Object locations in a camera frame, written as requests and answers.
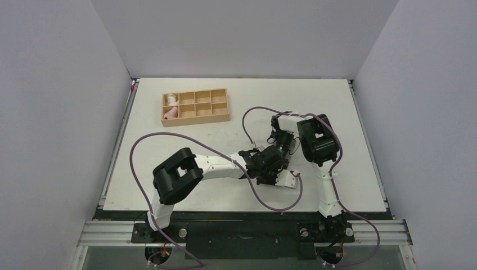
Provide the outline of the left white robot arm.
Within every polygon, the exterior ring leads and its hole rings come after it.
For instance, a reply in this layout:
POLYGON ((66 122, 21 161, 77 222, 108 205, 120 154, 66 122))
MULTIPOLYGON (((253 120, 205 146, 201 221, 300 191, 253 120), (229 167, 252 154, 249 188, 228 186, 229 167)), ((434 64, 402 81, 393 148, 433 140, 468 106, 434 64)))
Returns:
POLYGON ((296 188, 298 178, 287 169, 289 161, 277 147, 253 148, 226 157, 195 155, 188 147, 178 150, 153 170, 155 189, 147 213, 146 235, 163 241, 168 234, 175 204, 184 200, 203 180, 254 179, 258 185, 296 188))

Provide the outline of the wooden compartment tray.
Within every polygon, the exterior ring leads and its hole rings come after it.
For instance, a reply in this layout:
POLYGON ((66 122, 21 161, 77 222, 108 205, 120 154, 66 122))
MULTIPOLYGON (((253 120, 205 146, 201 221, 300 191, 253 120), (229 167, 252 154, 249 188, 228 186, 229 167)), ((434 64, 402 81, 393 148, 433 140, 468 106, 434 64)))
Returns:
POLYGON ((167 94, 163 94, 161 101, 160 121, 164 127, 227 122, 231 118, 225 88, 174 93, 178 99, 177 106, 166 105, 167 94), (178 118, 164 120, 164 113, 172 107, 178 107, 178 118))

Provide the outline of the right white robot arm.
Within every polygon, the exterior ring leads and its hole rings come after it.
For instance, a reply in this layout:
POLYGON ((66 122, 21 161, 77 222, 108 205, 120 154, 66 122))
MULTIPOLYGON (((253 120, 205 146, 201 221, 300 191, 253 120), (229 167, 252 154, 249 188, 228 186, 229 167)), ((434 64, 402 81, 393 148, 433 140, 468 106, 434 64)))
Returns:
POLYGON ((318 212, 322 221, 317 225, 318 235, 332 240, 344 230, 341 205, 334 181, 335 167, 342 158, 342 146, 326 115, 308 113, 277 114, 271 119, 276 143, 285 134, 297 135, 305 159, 313 167, 318 184, 318 212))

